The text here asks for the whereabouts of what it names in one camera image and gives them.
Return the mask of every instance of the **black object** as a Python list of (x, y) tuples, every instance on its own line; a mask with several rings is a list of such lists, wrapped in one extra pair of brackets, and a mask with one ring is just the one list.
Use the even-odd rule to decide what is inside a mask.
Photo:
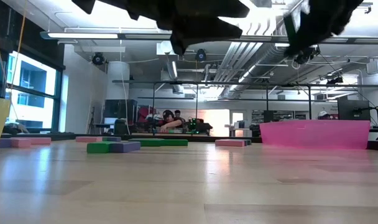
[(370, 107), (366, 100), (338, 100), (338, 118), (340, 120), (361, 120), (370, 121), (371, 116), (368, 111), (361, 111), (361, 108)]
[(259, 124), (250, 125), (250, 130), (252, 131), (252, 137), (259, 137), (261, 135), (261, 130)]
[(332, 80), (328, 80), (326, 84), (327, 85), (335, 85), (337, 83), (344, 83), (343, 78), (342, 77), (337, 77), (337, 78), (334, 78)]
[(313, 60), (317, 55), (320, 54), (320, 48), (317, 47), (307, 47), (305, 50), (300, 51), (297, 57), (294, 59), (299, 65), (303, 65), (304, 63)]
[(206, 51), (204, 49), (199, 49), (197, 51), (195, 59), (198, 62), (204, 62), (204, 61), (206, 61), (207, 60)]
[(96, 52), (94, 57), (92, 57), (92, 63), (94, 65), (103, 65), (106, 59), (101, 52)]
[[(172, 30), (174, 52), (183, 55), (191, 44), (240, 38), (242, 30), (218, 17), (244, 18), (249, 9), (239, 0), (100, 0), (125, 9), (131, 19), (144, 16), (156, 21), (159, 29)], [(90, 14), (95, 0), (73, 0)]]
[(114, 122), (114, 135), (128, 134), (128, 127), (125, 119), (117, 119)]
[(274, 111), (264, 111), (264, 123), (269, 123), (274, 120)]
[(94, 113), (95, 113), (95, 107), (93, 106), (92, 111), (91, 111), (91, 121), (88, 124), (87, 134), (95, 134)]
[[(332, 34), (340, 35), (348, 24), (353, 10), (355, 10), (363, 0), (309, 0), (309, 14), (301, 11), (300, 28), (297, 33), (290, 36), (290, 47), (285, 51), (286, 56), (294, 56), (299, 51), (319, 44), (321, 41), (330, 38)], [(285, 24), (289, 25), (293, 32), (292, 15), (285, 17)]]
[(137, 106), (136, 100), (127, 100), (126, 116), (126, 101), (125, 100), (106, 100), (103, 116), (105, 118), (127, 118), (128, 123), (135, 123), (137, 121)]

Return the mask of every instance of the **pink box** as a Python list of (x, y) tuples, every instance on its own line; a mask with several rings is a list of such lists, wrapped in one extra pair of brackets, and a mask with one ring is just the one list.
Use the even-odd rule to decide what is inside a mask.
[(366, 149), (370, 121), (301, 120), (260, 124), (262, 142), (307, 149)]
[(51, 144), (51, 138), (29, 138), (32, 144)]
[(221, 139), (221, 140), (215, 140), (215, 146), (244, 147), (246, 146), (246, 143), (240, 140)]
[(12, 147), (31, 147), (32, 141), (27, 138), (13, 138), (11, 139)]
[(103, 140), (102, 137), (76, 137), (76, 142), (101, 142)]

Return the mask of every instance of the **white wall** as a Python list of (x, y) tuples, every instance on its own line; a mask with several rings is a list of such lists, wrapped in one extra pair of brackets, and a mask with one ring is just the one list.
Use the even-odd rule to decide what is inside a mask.
[(107, 76), (104, 72), (74, 52), (72, 45), (65, 46), (62, 93), (67, 90), (66, 105), (61, 107), (60, 120), (65, 129), (60, 131), (85, 133), (88, 113), (95, 107), (95, 123), (101, 121), (101, 110), (106, 95)]

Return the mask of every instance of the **purple foam block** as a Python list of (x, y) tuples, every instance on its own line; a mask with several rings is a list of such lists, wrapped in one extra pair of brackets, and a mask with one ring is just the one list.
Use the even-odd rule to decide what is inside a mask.
[(0, 149), (11, 148), (11, 147), (12, 147), (11, 139), (0, 139)]
[(112, 143), (109, 145), (111, 153), (126, 153), (141, 149), (140, 142)]
[(121, 142), (121, 138), (120, 137), (108, 136), (108, 137), (103, 137), (103, 141)]

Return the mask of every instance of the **speaker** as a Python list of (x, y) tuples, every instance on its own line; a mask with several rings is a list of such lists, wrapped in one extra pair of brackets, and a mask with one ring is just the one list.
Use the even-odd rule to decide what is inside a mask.
[(206, 51), (204, 49), (199, 49), (196, 54), (196, 61), (204, 62), (207, 60)]

